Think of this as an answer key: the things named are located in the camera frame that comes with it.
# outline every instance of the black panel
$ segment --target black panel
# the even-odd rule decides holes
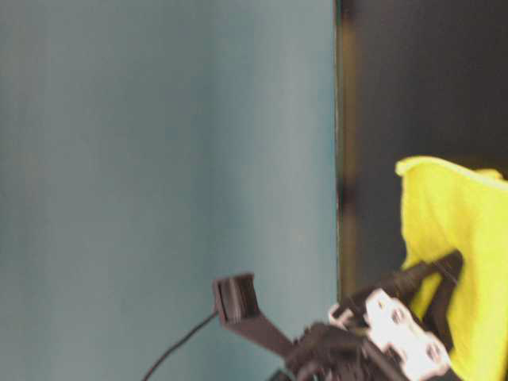
[[[508,174],[508,2],[344,0],[342,294],[400,266],[397,160]]]

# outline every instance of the teal wall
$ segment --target teal wall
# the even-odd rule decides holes
[[[331,1],[0,3],[0,368],[140,379],[250,270],[291,336],[335,298]],[[259,380],[217,322],[154,377]]]

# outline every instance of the black cable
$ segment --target black cable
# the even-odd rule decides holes
[[[142,381],[147,381],[150,376],[153,374],[153,372],[163,363],[166,358],[171,355],[176,349],[180,348],[187,340],[189,340],[196,332],[198,332],[201,328],[203,328],[205,325],[210,323],[213,318],[215,318],[218,315],[217,311],[214,311],[209,317],[207,317],[205,320],[203,320],[201,323],[196,325],[193,329],[189,331],[187,335],[182,337],[180,340],[178,340],[176,343],[174,343],[171,347],[169,347],[166,352],[162,354],[161,357],[152,365],[150,369],[146,372],[146,375],[144,375]]]

